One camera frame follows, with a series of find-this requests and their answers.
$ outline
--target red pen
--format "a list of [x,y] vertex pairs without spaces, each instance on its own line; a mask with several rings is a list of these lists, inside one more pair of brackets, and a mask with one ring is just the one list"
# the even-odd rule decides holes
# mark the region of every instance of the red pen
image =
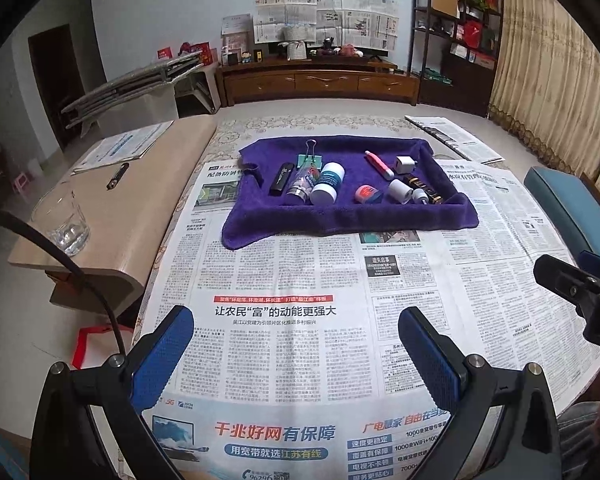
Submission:
[[394,172],[382,160],[380,160],[379,156],[371,152],[365,152],[365,158],[369,161],[369,164],[376,168],[378,173],[380,173],[386,180],[394,179]]

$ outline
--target wooden drawer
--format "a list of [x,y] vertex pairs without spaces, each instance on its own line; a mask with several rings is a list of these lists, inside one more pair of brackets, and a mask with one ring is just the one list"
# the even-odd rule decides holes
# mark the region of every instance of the wooden drawer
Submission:
[[266,94],[289,94],[296,88],[293,75],[258,75],[254,77],[227,78],[226,91],[240,100]]
[[402,75],[361,75],[358,80],[360,93],[412,97],[416,93],[418,81]]
[[296,90],[299,92],[356,92],[358,75],[346,72],[321,70],[296,73]]

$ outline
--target blue gripper pad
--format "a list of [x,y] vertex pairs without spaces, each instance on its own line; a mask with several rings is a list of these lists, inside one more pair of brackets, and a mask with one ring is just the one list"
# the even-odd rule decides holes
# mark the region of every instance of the blue gripper pad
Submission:
[[130,402],[136,412],[141,413],[158,402],[169,377],[191,341],[193,326],[193,314],[188,308],[182,308],[134,373]]
[[[412,309],[429,325],[427,328],[431,336]],[[432,339],[432,336],[439,336],[436,330],[419,310],[409,307],[400,314],[398,334],[436,406],[453,415],[460,400],[460,379],[446,360],[440,346]]]

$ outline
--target glass cup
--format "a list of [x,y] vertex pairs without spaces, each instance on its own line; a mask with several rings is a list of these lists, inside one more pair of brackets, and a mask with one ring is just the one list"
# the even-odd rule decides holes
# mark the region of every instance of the glass cup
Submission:
[[89,226],[69,182],[61,182],[40,199],[33,225],[67,256],[75,256],[89,239]]

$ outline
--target tv stand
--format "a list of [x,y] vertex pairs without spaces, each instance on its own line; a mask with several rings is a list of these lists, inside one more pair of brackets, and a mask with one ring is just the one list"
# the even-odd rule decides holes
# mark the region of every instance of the tv stand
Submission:
[[219,67],[216,82],[222,106],[294,97],[347,97],[415,105],[419,79],[389,72],[395,68],[393,63],[358,57],[269,58]]

